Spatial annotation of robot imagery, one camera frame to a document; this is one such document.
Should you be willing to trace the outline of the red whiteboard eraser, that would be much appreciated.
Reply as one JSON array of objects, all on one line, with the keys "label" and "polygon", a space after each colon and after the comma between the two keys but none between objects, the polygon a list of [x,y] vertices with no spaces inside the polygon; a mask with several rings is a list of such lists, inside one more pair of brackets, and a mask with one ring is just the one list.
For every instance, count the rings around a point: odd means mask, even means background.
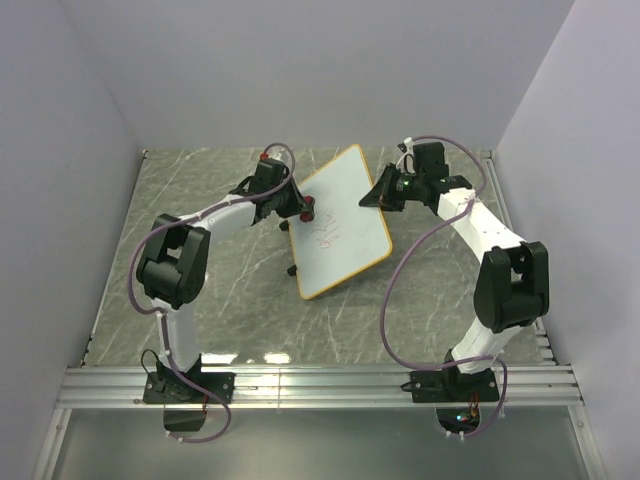
[{"label": "red whiteboard eraser", "polygon": [[309,223],[315,219],[315,198],[307,195],[303,200],[304,205],[299,214],[299,220],[303,223]]}]

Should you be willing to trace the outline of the yellow framed whiteboard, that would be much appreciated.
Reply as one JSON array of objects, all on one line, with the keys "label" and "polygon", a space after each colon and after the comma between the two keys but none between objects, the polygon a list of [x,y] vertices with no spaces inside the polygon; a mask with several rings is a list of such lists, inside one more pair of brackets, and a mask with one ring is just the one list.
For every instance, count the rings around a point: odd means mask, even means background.
[{"label": "yellow framed whiteboard", "polygon": [[351,145],[299,186],[315,200],[314,219],[289,220],[299,295],[311,300],[388,258],[392,238],[382,211],[361,207],[373,188],[362,148]]}]

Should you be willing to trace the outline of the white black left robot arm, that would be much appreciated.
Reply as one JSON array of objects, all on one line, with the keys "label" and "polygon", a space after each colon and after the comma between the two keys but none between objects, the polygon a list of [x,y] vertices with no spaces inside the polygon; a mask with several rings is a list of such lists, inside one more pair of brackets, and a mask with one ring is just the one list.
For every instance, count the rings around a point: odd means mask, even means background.
[{"label": "white black left robot arm", "polygon": [[152,388],[176,402],[207,397],[197,347],[193,302],[201,293],[210,248],[233,233],[253,226],[275,213],[287,220],[314,219],[315,199],[304,195],[292,169],[263,153],[255,172],[219,202],[192,214],[162,214],[136,248],[136,272],[129,276],[143,288],[151,307],[133,302],[143,314],[157,317],[160,352]]}]

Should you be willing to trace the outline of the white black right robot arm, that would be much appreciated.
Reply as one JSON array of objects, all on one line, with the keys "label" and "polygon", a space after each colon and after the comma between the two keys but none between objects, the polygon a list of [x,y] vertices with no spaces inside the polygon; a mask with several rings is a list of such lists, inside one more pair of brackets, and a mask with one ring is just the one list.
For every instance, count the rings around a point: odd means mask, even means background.
[{"label": "white black right robot arm", "polygon": [[408,137],[400,159],[385,166],[359,204],[401,212],[418,202],[452,227],[480,263],[473,294],[475,318],[464,337],[436,367],[408,363],[410,388],[429,402],[496,401],[505,382],[492,367],[506,344],[549,310],[549,254],[527,242],[481,201],[481,187],[453,175],[445,159],[449,139]]}]

